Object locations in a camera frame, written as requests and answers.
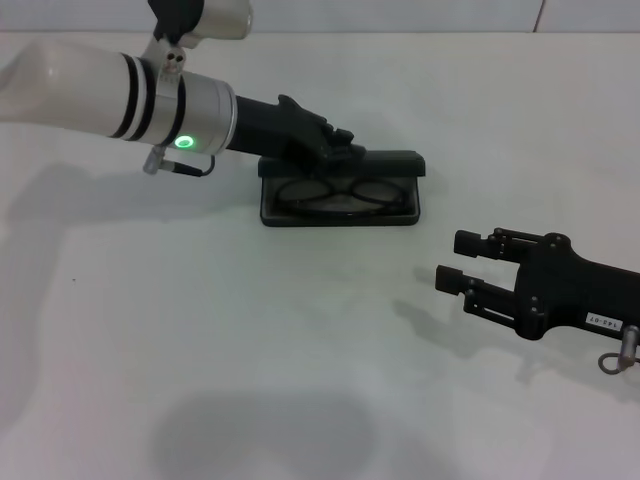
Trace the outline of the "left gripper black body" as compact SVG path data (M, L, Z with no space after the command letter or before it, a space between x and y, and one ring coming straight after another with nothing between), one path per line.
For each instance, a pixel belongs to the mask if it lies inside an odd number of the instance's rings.
M229 150L288 161L303 172L329 158L331 126L291 97L279 95L277 104L268 104L237 96L236 104Z

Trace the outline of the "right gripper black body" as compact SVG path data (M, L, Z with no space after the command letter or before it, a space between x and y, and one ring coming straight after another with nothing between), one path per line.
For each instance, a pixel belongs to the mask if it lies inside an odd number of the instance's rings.
M571 240L549 233L519 261L515 331L537 341L556 327L620 339L639 325L639 274L579 256Z

